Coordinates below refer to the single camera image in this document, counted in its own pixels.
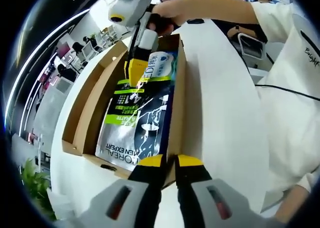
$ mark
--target cardboard box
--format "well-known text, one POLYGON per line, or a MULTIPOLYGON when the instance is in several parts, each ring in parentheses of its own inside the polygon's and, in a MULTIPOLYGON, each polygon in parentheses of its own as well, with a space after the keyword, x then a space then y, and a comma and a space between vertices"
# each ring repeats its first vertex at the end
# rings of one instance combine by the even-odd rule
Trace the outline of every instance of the cardboard box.
MULTIPOLYGON (((158 51, 178 50, 177 76, 174 88, 172 116, 167 156, 180 154, 183 139, 186 57, 179 35, 159 39, 158 51)), ((130 171, 95 156, 100 128, 116 84, 125 78, 124 63, 127 47, 118 42, 97 64, 81 88, 67 119, 62 135, 62 148, 66 153, 82 155, 96 165, 114 170, 128 178, 130 171)), ((175 180, 174 167, 166 184, 175 180)))

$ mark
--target green leaves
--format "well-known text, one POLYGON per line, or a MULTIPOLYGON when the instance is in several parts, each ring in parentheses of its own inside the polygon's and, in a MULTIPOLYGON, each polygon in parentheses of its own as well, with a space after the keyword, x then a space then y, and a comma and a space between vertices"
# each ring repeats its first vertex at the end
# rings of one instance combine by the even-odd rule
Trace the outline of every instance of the green leaves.
POLYGON ((56 220, 55 213, 51 207, 47 189, 50 184, 43 172, 36 173, 33 161, 28 159, 21 170, 21 179, 28 190, 34 204, 40 211, 51 220, 56 220))

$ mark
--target hand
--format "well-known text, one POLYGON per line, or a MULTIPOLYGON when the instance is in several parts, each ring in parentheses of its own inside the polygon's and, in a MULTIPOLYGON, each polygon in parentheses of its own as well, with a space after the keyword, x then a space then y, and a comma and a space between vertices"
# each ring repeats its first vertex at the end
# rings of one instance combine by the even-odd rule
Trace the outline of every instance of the hand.
POLYGON ((230 29, 226 35, 228 36, 228 38, 232 38, 233 35, 238 33, 240 33, 240 31, 234 27, 230 29))
MULTIPOLYGON (((184 13, 184 0, 170 0, 163 2, 161 4, 156 5, 152 12, 155 14, 159 14, 161 17, 164 18, 171 18, 171 20, 181 26, 183 23, 187 21, 187 17, 184 13)), ((155 30, 156 27, 154 24, 150 24, 149 29, 155 30)), ((159 35, 166 35, 172 33, 174 30, 174 26, 172 24, 168 25, 166 30, 159 35)))

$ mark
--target white shirt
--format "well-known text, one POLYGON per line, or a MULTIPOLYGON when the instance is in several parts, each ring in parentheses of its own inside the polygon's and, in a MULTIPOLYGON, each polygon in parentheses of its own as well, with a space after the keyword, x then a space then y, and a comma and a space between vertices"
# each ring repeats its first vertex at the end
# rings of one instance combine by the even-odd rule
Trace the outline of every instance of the white shirt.
MULTIPOLYGON (((320 61, 294 26, 293 5, 252 3, 269 42, 284 47, 259 84, 320 98, 320 61)), ((320 102, 275 88, 257 87, 269 141, 269 191, 298 184, 308 191, 319 177, 320 102)))

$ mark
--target desk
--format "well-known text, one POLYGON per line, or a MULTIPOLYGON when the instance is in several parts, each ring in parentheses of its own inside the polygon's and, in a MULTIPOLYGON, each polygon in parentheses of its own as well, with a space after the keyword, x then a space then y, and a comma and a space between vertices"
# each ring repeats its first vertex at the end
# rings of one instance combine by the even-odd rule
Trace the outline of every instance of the desk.
MULTIPOLYGON (((245 195, 251 208, 263 205, 269 168, 266 128, 254 84, 236 50, 211 21, 176 31, 188 61, 184 152, 202 158, 213 178, 220 177, 245 195)), ((100 191, 119 179, 83 157, 63 153, 62 132, 76 96, 93 67, 79 75, 62 108, 51 151, 53 192, 68 195, 81 213, 100 191)), ((162 192, 155 227, 184 227, 177 187, 162 192)))

